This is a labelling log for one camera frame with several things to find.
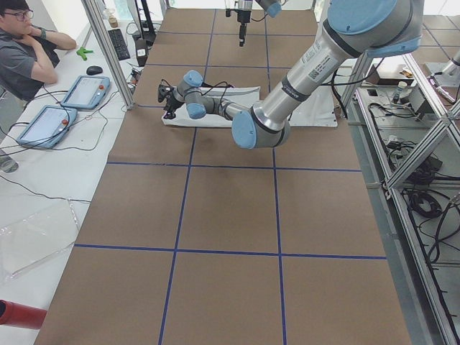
computer mouse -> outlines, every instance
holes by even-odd
[[[87,75],[95,75],[95,74],[99,74],[102,72],[103,72],[102,67],[99,67],[99,66],[89,66],[88,69],[86,70]]]

bottle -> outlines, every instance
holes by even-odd
[[[116,20],[116,17],[113,14],[109,16],[109,24],[111,27],[118,27],[118,21]]]
[[[0,149],[0,170],[6,173],[12,173],[17,170],[19,165],[13,160],[10,156],[8,156],[5,151]]]
[[[400,100],[401,92],[406,88],[406,86],[407,86],[407,83],[405,83],[404,81],[400,81],[397,84],[396,90],[393,93],[393,97],[392,97],[392,102],[394,104],[396,104]]]
[[[104,18],[109,20],[109,24],[111,27],[118,27],[118,21],[116,20],[114,9],[104,9],[103,15]]]

green object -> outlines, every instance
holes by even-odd
[[[40,35],[40,38],[41,38],[42,40],[46,40],[46,30],[43,29],[42,27],[41,27],[40,29],[42,30],[42,34]]]
[[[92,50],[87,50],[84,47],[80,47],[80,49],[77,50],[77,55],[80,55],[81,58],[83,59],[83,61],[87,61],[88,58],[86,57],[86,54],[88,54],[90,52],[93,52],[93,51]]]

man's hand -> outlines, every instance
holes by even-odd
[[[23,45],[28,45],[30,47],[34,47],[34,45],[39,45],[39,42],[28,34],[22,36],[20,40],[17,40],[16,38],[14,38],[13,40],[15,42],[22,43]]]
[[[42,30],[41,29],[38,29],[37,27],[31,27],[32,29],[30,30],[30,34],[31,36],[36,36],[36,37],[40,37],[42,35]]]

wristwatch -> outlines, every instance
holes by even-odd
[[[40,27],[40,29],[42,30],[42,34],[40,35],[40,38],[41,38],[42,40],[46,40],[46,30],[43,29],[42,27]]]

